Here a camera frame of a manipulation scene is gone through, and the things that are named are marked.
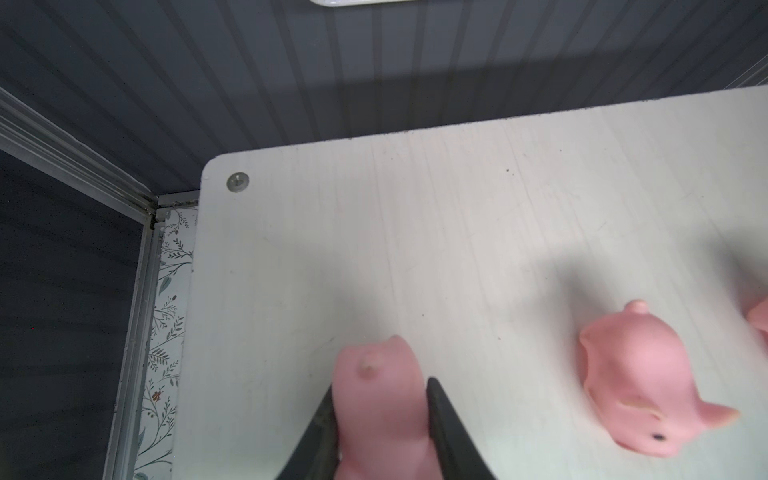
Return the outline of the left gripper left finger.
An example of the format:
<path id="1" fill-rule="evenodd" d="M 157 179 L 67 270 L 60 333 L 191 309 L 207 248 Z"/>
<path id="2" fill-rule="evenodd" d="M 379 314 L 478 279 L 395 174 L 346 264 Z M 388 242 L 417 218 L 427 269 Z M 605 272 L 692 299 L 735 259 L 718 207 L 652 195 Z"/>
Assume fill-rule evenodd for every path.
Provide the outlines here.
<path id="1" fill-rule="evenodd" d="M 277 480 L 333 480 L 339 464 L 338 424 L 328 388 Z"/>

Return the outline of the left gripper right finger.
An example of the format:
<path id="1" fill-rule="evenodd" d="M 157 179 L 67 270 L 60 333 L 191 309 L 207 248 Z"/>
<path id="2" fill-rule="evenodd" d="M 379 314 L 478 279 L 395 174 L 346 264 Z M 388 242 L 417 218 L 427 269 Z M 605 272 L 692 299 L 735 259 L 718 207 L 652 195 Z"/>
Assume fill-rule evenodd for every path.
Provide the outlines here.
<path id="1" fill-rule="evenodd" d="M 495 480 L 441 383 L 427 380 L 429 434 L 445 480 Z"/>

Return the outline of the pink pig toy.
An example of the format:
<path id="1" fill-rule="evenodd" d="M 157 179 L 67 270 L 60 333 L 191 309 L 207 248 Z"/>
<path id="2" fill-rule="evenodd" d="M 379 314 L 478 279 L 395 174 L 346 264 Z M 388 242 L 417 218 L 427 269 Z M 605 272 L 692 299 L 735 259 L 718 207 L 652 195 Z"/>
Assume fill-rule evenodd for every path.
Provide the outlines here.
<path id="1" fill-rule="evenodd" d="M 583 388 L 612 440 L 630 451 L 671 457 L 702 433 L 740 417 L 703 400 L 683 341 L 643 300 L 581 329 Z"/>
<path id="2" fill-rule="evenodd" d="M 332 375 L 336 479 L 441 479 L 426 386 L 400 336 L 343 348 Z"/>
<path id="3" fill-rule="evenodd" d="M 746 312 L 747 322 L 756 329 L 764 341 L 768 336 L 768 299 L 764 298 L 750 307 Z"/>

